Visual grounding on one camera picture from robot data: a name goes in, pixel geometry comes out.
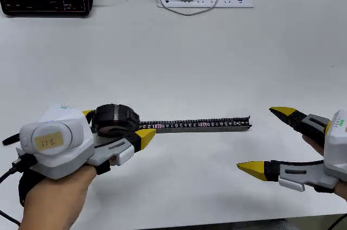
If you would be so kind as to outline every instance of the tape measure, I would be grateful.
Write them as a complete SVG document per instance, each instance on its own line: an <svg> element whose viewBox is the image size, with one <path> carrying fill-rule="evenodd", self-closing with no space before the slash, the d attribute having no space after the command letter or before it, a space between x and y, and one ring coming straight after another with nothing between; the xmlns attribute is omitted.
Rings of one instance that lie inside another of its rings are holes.
<svg viewBox="0 0 347 230"><path fill-rule="evenodd" d="M249 118L140 122L130 107L107 104L94 111L92 129L102 137L118 137L125 131L141 129L156 129L157 133L246 131L252 126Z"/></svg>
<svg viewBox="0 0 347 230"><path fill-rule="evenodd" d="M157 129L157 133L245 131L252 127L249 118L140 122L140 129Z"/></svg>

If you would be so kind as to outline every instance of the power strip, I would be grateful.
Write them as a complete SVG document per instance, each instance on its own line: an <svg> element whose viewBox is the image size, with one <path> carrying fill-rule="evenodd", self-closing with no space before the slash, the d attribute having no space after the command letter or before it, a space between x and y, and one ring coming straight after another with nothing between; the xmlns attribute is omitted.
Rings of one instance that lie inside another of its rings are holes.
<svg viewBox="0 0 347 230"><path fill-rule="evenodd" d="M167 8L211 8L216 0L162 0ZM160 0L157 0L157 6L163 8ZM252 0L218 0L216 8L253 8Z"/></svg>

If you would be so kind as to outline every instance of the handwritten label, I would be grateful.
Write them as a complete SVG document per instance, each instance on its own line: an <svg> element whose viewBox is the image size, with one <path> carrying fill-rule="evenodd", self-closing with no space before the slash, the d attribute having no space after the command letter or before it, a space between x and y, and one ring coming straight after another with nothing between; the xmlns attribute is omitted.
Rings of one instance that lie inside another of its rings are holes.
<svg viewBox="0 0 347 230"><path fill-rule="evenodd" d="M60 132L36 137L35 145L38 151L53 149L63 146L63 137Z"/></svg>

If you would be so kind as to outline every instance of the white table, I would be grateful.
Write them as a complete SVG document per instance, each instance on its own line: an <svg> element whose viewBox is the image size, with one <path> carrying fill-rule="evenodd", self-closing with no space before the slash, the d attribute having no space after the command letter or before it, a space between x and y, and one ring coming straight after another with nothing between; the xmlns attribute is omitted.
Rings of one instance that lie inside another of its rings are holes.
<svg viewBox="0 0 347 230"><path fill-rule="evenodd" d="M180 17L156 0L95 0L89 18L0 16L1 138L51 103L132 106L142 120L252 115L244 133L157 135L98 177L73 229L134 229L346 213L332 194L304 193L239 171L251 160L314 161L268 111L332 117L346 108L345 0L253 0L254 9ZM1 171L15 160L1 147ZM15 175L0 208L20 219ZM0 219L1 229L16 229Z"/></svg>

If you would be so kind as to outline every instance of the human hand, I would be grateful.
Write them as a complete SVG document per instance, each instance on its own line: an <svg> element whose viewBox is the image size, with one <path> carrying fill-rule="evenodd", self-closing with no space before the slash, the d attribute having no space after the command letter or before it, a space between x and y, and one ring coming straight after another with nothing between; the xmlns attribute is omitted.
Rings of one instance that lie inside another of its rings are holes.
<svg viewBox="0 0 347 230"><path fill-rule="evenodd" d="M93 166L85 165L59 180L41 181L25 199L20 230L70 229L82 211L88 187L96 175Z"/></svg>
<svg viewBox="0 0 347 230"><path fill-rule="evenodd" d="M305 142L309 143L310 146L312 146L316 152L321 154L323 156L324 154L324 149L313 139L308 138L307 136L303 135L303 139ZM334 192L336 195L342 197L344 200L347 201L347 183L344 181L339 181L337 182Z"/></svg>

